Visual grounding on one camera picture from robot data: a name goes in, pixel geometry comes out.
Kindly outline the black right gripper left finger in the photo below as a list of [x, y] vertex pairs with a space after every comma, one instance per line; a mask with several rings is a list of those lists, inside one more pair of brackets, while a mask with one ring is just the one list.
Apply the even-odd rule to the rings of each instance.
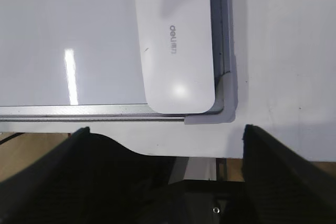
[[159, 194], [175, 161], [80, 129], [1, 182], [1, 223], [188, 223], [182, 201]]

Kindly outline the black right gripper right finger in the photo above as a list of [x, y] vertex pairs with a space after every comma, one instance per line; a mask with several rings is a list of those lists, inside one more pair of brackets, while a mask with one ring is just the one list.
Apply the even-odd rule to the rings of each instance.
[[262, 223], [335, 223], [335, 178], [258, 126], [245, 126], [243, 142], [243, 177]]

